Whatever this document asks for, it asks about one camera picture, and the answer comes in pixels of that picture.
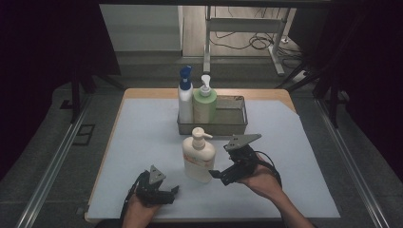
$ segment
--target bottle cap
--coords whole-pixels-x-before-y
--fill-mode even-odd
[[[205,134],[204,130],[201,127],[195,127],[192,130],[192,136],[193,136],[193,147],[195,148],[203,148],[205,145],[205,140],[204,138],[213,138],[213,136]]]
[[[203,85],[201,86],[201,95],[203,97],[208,97],[210,96],[211,93],[211,87],[210,87],[210,75],[203,74],[201,76],[201,81]]]
[[[179,83],[181,90],[189,90],[192,86],[192,83],[190,82],[190,71],[192,71],[191,66],[185,66],[181,69],[181,82]]]

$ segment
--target blue bottle cap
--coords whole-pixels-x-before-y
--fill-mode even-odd
[[[185,66],[181,69],[181,82],[179,83],[181,90],[189,90],[192,86],[190,82],[190,71],[192,71],[191,66]]]

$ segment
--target bottle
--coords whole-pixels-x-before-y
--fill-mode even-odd
[[[181,69],[181,81],[178,86],[178,100],[179,100],[179,123],[191,124],[193,123],[193,85],[190,81],[191,66],[185,66]]]
[[[210,87],[210,76],[202,75],[203,85],[193,92],[193,122],[209,124],[216,114],[217,92]]]
[[[206,142],[204,137],[213,138],[205,134],[201,127],[196,127],[192,131],[192,136],[182,143],[184,173],[199,182],[211,181],[212,177],[208,170],[214,169],[216,158],[216,148],[210,142]]]

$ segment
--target metal rail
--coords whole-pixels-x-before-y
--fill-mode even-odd
[[[62,167],[62,164],[66,158],[66,155],[68,153],[68,150],[70,149],[74,137],[77,134],[81,123],[83,122],[83,119],[86,115],[90,102],[91,102],[91,96],[86,95],[83,99],[82,112],[79,114],[76,122],[72,123],[68,128],[67,134],[63,138],[62,143],[59,145],[59,148],[57,149],[52,160],[50,161],[45,174],[42,176],[41,180],[36,186],[35,191],[30,197],[29,202],[23,214],[18,219],[18,222],[15,227],[18,228],[32,227],[33,222],[38,217],[38,214],[45,202],[45,199],[48,196],[48,192],[52,184],[54,183],[54,180],[56,179],[60,168]]]
[[[323,121],[326,123],[326,126],[336,143],[337,150],[340,153],[344,163],[346,164],[347,171],[350,173],[355,187],[358,190],[359,195],[362,197],[362,200],[364,201],[364,204],[367,207],[371,218],[373,219],[374,225],[377,228],[389,228],[390,226],[388,224],[388,221],[386,220],[382,209],[374,196],[374,193],[371,191],[367,182],[364,180],[340,132],[338,131],[338,129],[334,128],[331,121],[329,120],[328,111],[325,103],[318,99],[316,99],[316,103],[320,109]]]

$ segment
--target white bottle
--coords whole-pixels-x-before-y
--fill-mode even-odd
[[[190,81],[191,66],[181,69],[181,82],[178,86],[179,123],[193,123],[193,85]]]
[[[192,131],[192,137],[186,138],[182,143],[184,160],[184,173],[191,179],[199,182],[209,182],[212,177],[208,170],[214,169],[216,148],[204,137],[213,138],[204,133],[201,127]]]

